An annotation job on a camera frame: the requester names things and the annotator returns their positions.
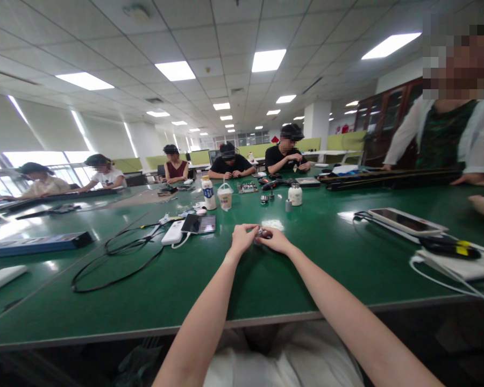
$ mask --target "black t-shirt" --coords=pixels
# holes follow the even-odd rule
[[[235,162],[232,166],[226,164],[222,157],[219,156],[213,162],[210,170],[216,173],[225,174],[226,172],[234,172],[236,170],[244,172],[246,169],[249,169],[251,167],[251,163],[249,163],[249,161],[247,161],[244,156],[237,154],[235,155]]]
[[[301,152],[299,150],[297,150],[296,148],[292,148],[291,150],[289,150],[287,152],[286,156],[288,156],[290,154],[295,154],[295,153],[301,154]],[[266,169],[269,168],[272,165],[275,165],[276,163],[279,163],[284,158],[285,158],[285,156],[283,156],[281,154],[280,149],[278,148],[278,145],[273,146],[271,148],[267,148],[267,150],[265,151],[265,167],[266,167]],[[280,170],[293,169],[294,166],[299,166],[300,164],[305,164],[306,162],[307,162],[307,160],[305,158],[303,158],[301,160],[301,162],[299,162],[297,160],[289,160],[285,163],[285,165]]]

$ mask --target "small white bottle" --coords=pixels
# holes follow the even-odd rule
[[[289,188],[289,200],[293,206],[299,206],[303,204],[303,190],[298,183],[292,183]]]
[[[201,182],[204,195],[204,203],[207,210],[214,210],[217,208],[217,203],[215,202],[215,195],[213,194],[213,184],[210,181],[210,176],[203,176],[203,181]]]

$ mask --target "ceiling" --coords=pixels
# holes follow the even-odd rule
[[[422,38],[394,54],[360,58],[393,34],[420,32],[429,13],[479,9],[471,0],[136,0],[148,22],[127,16],[123,0],[0,0],[0,94],[127,122],[189,133],[281,127],[308,104],[344,105],[375,94],[378,77],[422,56]],[[277,71],[251,73],[255,51],[287,49]],[[186,60],[197,79],[170,82],[155,63]],[[115,86],[87,91],[56,78],[86,71]],[[302,94],[317,79],[322,79]],[[297,94],[287,104],[282,95]],[[161,98],[152,105],[147,98]],[[215,111],[213,103],[230,102]],[[170,117],[145,112],[157,108]],[[281,109],[277,116],[268,110]],[[233,115],[233,121],[219,116]],[[187,126],[174,126],[183,120]]]

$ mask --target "circuit board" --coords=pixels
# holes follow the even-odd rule
[[[254,182],[237,183],[237,191],[239,194],[250,194],[258,192],[258,186]]]

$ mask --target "white pants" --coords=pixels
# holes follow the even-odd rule
[[[356,360],[325,321],[280,327],[271,352],[251,352],[238,329],[223,332],[204,386],[364,387]]]

